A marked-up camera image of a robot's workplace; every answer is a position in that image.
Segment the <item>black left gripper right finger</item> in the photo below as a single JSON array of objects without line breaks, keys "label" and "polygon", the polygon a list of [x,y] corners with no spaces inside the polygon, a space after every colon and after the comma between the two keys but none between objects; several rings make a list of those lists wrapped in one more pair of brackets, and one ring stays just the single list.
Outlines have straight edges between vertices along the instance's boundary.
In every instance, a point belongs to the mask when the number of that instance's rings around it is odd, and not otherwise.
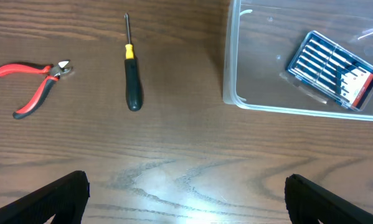
[{"label": "black left gripper right finger", "polygon": [[293,224],[373,224],[373,214],[299,174],[286,178],[285,203]]}]

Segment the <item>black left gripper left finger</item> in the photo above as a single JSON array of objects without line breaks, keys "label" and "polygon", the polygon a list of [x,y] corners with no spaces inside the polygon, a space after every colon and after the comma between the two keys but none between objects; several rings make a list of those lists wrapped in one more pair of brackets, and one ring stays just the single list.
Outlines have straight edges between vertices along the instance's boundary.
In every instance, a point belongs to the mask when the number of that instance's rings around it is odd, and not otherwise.
[{"label": "black left gripper left finger", "polygon": [[0,208],[0,224],[74,223],[80,224],[90,197],[84,171],[76,170]]}]

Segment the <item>red black cutting pliers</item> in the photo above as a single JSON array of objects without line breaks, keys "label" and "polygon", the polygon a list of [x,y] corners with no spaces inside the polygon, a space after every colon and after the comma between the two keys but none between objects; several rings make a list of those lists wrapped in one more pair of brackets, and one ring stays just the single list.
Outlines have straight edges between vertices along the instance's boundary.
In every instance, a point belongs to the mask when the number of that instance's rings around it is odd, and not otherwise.
[{"label": "red black cutting pliers", "polygon": [[57,64],[36,64],[30,62],[12,62],[0,66],[0,78],[12,73],[30,73],[46,75],[33,97],[22,108],[13,112],[14,119],[23,119],[42,106],[52,87],[60,80],[60,77],[72,71],[71,60],[63,60]]}]

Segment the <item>blue precision screwdriver set case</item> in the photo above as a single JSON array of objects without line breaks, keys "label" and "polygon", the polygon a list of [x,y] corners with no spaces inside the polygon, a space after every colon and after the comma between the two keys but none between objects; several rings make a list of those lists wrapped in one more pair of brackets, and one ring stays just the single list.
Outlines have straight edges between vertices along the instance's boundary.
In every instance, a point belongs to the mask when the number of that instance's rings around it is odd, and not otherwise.
[{"label": "blue precision screwdriver set case", "polygon": [[287,67],[343,108],[362,111],[373,95],[373,65],[312,30]]}]

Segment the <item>black yellow screwdriver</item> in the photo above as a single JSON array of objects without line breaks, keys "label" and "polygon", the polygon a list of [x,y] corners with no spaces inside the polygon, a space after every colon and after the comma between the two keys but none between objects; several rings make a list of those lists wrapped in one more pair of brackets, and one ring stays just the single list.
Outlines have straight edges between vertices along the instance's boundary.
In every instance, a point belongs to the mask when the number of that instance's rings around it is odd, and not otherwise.
[{"label": "black yellow screwdriver", "polygon": [[134,53],[134,47],[131,41],[130,16],[125,14],[126,38],[125,45],[125,76],[126,76],[126,102],[130,111],[139,111],[143,105],[143,92],[137,59]]}]

